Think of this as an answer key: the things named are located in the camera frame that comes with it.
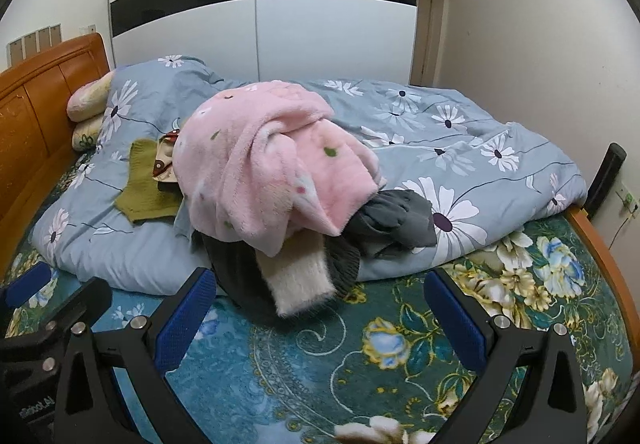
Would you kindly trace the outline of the pink fleece pajama pants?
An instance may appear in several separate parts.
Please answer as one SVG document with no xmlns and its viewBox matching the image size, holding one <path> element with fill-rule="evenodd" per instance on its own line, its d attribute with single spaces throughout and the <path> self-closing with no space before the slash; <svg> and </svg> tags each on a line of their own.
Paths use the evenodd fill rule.
<svg viewBox="0 0 640 444">
<path fill-rule="evenodd" d="M 375 153 L 333 115 L 316 92 L 281 81 L 203 102 L 172 152 L 192 228 L 268 256 L 297 230 L 341 234 L 384 178 Z"/>
</svg>

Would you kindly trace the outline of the orange wooden headboard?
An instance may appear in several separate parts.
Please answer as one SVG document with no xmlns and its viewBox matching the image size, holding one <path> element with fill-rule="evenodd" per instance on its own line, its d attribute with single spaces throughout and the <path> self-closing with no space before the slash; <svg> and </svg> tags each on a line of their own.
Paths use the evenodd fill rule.
<svg viewBox="0 0 640 444">
<path fill-rule="evenodd" d="M 73 159 L 70 96 L 108 71 L 103 40 L 66 40 L 1 73 L 1 217 L 47 196 Z"/>
</svg>

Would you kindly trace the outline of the olive green knit garment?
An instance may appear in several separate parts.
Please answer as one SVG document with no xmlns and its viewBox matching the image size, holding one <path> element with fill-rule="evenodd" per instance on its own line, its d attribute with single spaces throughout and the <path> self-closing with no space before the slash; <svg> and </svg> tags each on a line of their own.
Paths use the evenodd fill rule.
<svg viewBox="0 0 640 444">
<path fill-rule="evenodd" d="M 129 151 L 127 184 L 115 199 L 115 207 L 130 223 L 175 217 L 182 204 L 177 183 L 159 182 L 153 177 L 156 144 L 137 139 Z"/>
</svg>

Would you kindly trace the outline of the teal floral bed blanket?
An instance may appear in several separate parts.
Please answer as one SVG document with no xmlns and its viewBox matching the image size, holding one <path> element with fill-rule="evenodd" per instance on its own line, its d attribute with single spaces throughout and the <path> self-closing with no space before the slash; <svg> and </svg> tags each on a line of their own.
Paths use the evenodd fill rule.
<svg viewBox="0 0 640 444">
<path fill-rule="evenodd" d="M 442 216 L 446 272 L 491 315 L 520 328 L 567 326 L 582 374 L 587 436 L 612 430 L 638 376 L 631 336 L 605 270 L 564 210 L 582 199 L 577 165 L 548 143 L 515 149 L 515 170 L 483 149 L 378 148 L 388 185 Z M 218 297 L 169 382 L 216 443 L 327 443 L 338 424 L 372 416 L 434 431 L 473 380 L 427 307 L 420 274 L 387 277 L 372 261 L 317 317 L 270 328 Z"/>
</svg>

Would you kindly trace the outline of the cream patterned pillow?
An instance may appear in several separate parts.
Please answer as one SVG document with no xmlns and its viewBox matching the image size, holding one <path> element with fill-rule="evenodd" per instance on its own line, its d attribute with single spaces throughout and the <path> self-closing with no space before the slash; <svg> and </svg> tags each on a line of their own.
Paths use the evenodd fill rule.
<svg viewBox="0 0 640 444">
<path fill-rule="evenodd" d="M 76 152 L 88 151 L 96 147 L 102 127 L 102 115 L 77 123 L 72 135 L 72 148 Z"/>
<path fill-rule="evenodd" d="M 70 121 L 81 123 L 96 115 L 102 115 L 106 109 L 115 71 L 110 71 L 99 80 L 90 82 L 70 96 L 67 101 L 66 115 Z"/>
</svg>

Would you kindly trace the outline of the brown patterned small cloth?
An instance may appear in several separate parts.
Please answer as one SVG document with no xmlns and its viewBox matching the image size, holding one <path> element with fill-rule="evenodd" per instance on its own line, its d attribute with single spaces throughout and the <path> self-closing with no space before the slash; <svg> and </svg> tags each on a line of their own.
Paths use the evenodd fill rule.
<svg viewBox="0 0 640 444">
<path fill-rule="evenodd" d="M 152 175 L 161 184 L 177 184 L 174 171 L 174 148 L 179 133 L 179 129 L 172 130 L 157 141 Z"/>
</svg>

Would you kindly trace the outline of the grey floral duvet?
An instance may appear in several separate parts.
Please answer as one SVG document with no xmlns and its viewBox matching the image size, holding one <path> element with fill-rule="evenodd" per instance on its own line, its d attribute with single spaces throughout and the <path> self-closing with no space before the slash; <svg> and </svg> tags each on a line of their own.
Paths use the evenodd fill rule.
<svg viewBox="0 0 640 444">
<path fill-rule="evenodd" d="M 80 280 L 131 292 L 174 293 L 207 254 L 169 219 L 129 222 L 115 205 L 137 139 L 155 139 L 235 81 L 193 57 L 165 56 L 116 71 L 98 149 L 81 161 L 57 201 L 32 227 L 32 246 Z M 431 202 L 437 242 L 375 256 L 362 281 L 407 276 L 501 240 L 532 219 L 585 200 L 577 165 L 548 139 L 500 123 L 453 89 L 373 80 L 309 80 L 334 120 L 371 148 L 392 188 Z"/>
</svg>

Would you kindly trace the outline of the dark grey garment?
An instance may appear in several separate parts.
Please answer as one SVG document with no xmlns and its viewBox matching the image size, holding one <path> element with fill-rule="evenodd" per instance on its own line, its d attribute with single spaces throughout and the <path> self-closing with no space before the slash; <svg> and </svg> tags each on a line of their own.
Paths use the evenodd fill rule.
<svg viewBox="0 0 640 444">
<path fill-rule="evenodd" d="M 382 190 L 343 230 L 364 257 L 383 257 L 437 245 L 431 201 L 410 189 Z"/>
</svg>

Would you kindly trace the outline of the beige yellow knit sweater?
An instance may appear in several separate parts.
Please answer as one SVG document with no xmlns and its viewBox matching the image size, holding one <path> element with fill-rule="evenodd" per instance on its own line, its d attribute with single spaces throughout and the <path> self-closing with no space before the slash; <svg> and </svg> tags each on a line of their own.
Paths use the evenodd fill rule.
<svg viewBox="0 0 640 444">
<path fill-rule="evenodd" d="M 336 294 L 324 239 L 315 231 L 301 230 L 289 237 L 273 257 L 257 251 L 256 261 L 281 318 L 305 313 Z"/>
</svg>

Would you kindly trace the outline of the black chair back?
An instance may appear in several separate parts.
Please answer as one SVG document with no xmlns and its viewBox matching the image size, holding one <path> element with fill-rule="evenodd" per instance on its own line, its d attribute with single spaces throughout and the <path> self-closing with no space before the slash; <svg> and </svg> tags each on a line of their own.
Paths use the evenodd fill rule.
<svg viewBox="0 0 640 444">
<path fill-rule="evenodd" d="M 600 210 L 606 196 L 613 189 L 615 179 L 626 158 L 627 152 L 620 144 L 611 143 L 608 145 L 608 150 L 606 150 L 597 174 L 588 189 L 587 200 L 584 204 L 588 219 L 593 219 Z"/>
</svg>

